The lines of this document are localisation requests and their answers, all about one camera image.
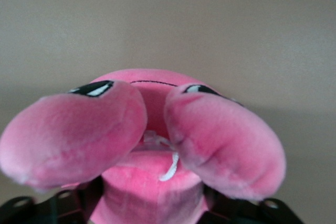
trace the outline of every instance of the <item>white cord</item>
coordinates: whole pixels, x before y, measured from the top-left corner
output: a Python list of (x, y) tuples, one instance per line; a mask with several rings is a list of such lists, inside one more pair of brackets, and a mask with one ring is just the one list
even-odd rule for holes
[(171, 167), (169, 168), (168, 172), (164, 175), (162, 175), (159, 180), (160, 181), (167, 181), (169, 179), (171, 179), (174, 174), (176, 173), (176, 170), (177, 170), (177, 163), (179, 161), (179, 155), (177, 152), (174, 152), (173, 153), (173, 164), (171, 165)]

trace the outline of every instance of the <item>pink plush toy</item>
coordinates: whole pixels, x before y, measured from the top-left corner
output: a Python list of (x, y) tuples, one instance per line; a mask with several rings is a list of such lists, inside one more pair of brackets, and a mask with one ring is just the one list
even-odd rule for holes
[(285, 175), (282, 146), (241, 104), (183, 74), (112, 72), (41, 98), (0, 141), (2, 171), (49, 189), (102, 174), (96, 224), (196, 223), (204, 184), (261, 200)]

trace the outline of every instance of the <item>white string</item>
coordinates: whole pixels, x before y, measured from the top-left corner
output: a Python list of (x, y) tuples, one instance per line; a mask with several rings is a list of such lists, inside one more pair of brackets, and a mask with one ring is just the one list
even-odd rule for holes
[(159, 180), (160, 181), (167, 181), (169, 179), (171, 179), (174, 174), (176, 173), (176, 170), (177, 170), (177, 163), (179, 161), (179, 155), (177, 152), (174, 152), (173, 153), (173, 164), (171, 165), (171, 167), (169, 168), (168, 172), (164, 175), (162, 175)]
[(174, 150), (172, 143), (168, 139), (160, 135), (157, 135), (155, 131), (145, 131), (143, 134), (143, 141), (144, 143), (155, 143), (157, 146), (165, 144), (171, 150)]

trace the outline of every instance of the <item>cartoon eye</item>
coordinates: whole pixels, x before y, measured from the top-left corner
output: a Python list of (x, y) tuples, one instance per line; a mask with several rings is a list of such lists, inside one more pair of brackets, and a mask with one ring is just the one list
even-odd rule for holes
[(82, 94), (88, 97), (99, 97), (108, 91), (112, 86), (113, 81), (98, 81), (71, 89), (67, 93)]
[(204, 92), (221, 96), (216, 91), (204, 85), (191, 85), (184, 91), (184, 93), (194, 93), (194, 92)]
[(210, 94), (215, 94), (215, 95), (218, 95), (220, 97), (223, 97), (224, 99), (227, 99), (227, 100), (230, 100), (230, 101), (233, 101), (237, 104), (239, 104), (240, 106), (242, 107), (245, 107), (244, 105), (242, 105), (240, 102), (238, 102), (237, 100), (235, 99), (231, 99), (231, 98), (228, 98), (228, 97), (225, 97), (219, 93), (217, 93), (216, 91), (212, 90), (211, 88), (207, 87), (207, 86), (204, 86), (204, 85), (191, 85), (189, 86), (185, 91), (184, 93), (193, 93), (193, 92), (204, 92), (204, 93), (210, 93)]

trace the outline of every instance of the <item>gray wall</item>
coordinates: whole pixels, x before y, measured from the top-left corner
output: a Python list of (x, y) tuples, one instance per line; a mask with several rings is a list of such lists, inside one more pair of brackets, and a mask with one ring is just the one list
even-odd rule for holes
[[(254, 110), (286, 149), (276, 197), (334, 222), (336, 0), (0, 0), (0, 132), (39, 97), (124, 68), (189, 74)], [(0, 203), (22, 194), (1, 175)]]

